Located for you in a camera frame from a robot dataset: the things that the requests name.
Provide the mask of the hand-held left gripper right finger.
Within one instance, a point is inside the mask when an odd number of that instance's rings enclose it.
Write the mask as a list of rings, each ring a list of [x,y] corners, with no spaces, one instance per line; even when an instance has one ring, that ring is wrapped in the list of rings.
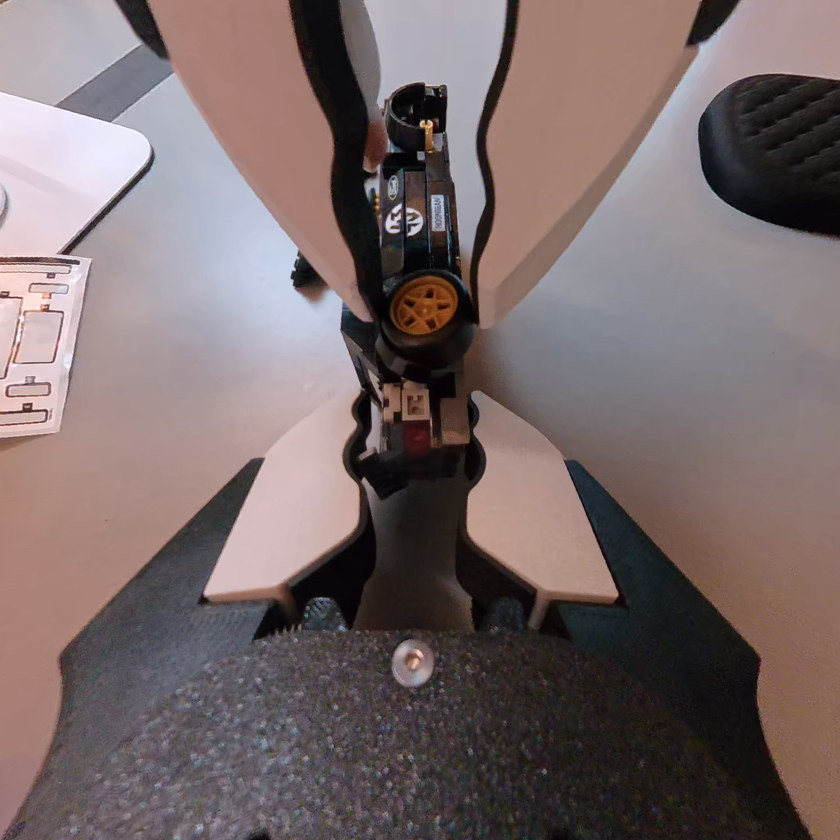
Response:
[[[482,392],[474,439],[478,474],[466,501],[459,567],[475,607],[516,597],[542,628],[555,602],[613,605],[618,589],[561,452],[538,429]]]

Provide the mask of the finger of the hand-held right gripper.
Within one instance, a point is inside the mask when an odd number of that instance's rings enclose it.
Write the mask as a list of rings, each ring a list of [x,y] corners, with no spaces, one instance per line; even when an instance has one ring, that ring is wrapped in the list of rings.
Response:
[[[484,136],[478,320],[503,320],[572,244],[697,55],[700,2],[510,2]]]
[[[157,39],[228,158],[362,321],[382,305],[365,191],[382,120],[365,2],[149,2]]]

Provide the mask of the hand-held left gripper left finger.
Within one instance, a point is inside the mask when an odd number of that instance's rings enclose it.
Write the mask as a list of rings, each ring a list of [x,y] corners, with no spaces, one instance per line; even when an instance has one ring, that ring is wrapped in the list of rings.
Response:
[[[300,612],[325,595],[356,610],[375,538],[350,451],[369,419],[365,394],[341,392],[273,444],[205,584],[208,602]]]

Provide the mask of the black lego car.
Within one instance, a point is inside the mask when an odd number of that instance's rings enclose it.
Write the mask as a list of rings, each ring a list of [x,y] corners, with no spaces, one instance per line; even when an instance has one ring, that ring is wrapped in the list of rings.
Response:
[[[465,283],[447,107],[446,86],[424,82],[399,87],[386,99],[388,151],[370,194],[380,230],[384,307],[373,322],[348,308],[342,312],[341,332],[371,416],[371,436],[354,457],[354,470],[381,500],[416,481],[454,477],[472,435],[466,355],[443,369],[410,364],[385,346],[381,328],[386,296],[400,277],[442,269]]]

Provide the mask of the black lego wheel gold hub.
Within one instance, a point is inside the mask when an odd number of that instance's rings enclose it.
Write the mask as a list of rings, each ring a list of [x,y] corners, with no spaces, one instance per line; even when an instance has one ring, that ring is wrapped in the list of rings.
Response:
[[[383,342],[405,362],[443,369],[460,362],[476,330],[465,283],[446,269],[422,269],[401,276],[386,296]]]

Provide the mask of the small black lego brick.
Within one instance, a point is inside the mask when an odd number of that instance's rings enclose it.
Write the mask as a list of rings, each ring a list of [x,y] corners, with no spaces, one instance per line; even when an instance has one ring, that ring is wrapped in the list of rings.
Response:
[[[324,286],[320,274],[313,268],[310,261],[298,250],[290,272],[290,281],[294,290],[309,293]]]

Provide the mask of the white booklet stand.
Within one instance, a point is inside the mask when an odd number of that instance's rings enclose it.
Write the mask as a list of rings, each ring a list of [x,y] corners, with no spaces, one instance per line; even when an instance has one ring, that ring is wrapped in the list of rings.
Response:
[[[69,253],[153,157],[138,131],[2,92],[1,255]]]

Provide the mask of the black dimpled wrist rest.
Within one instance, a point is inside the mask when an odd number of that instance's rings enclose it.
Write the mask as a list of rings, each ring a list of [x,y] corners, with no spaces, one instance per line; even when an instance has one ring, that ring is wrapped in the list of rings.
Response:
[[[769,224],[839,236],[839,81],[736,80],[698,122],[702,173],[727,205]]]

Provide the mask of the white sticker sheet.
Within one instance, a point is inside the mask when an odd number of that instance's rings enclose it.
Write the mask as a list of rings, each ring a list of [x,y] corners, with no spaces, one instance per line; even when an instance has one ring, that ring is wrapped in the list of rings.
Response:
[[[1,258],[1,439],[55,434],[67,402],[91,260]]]

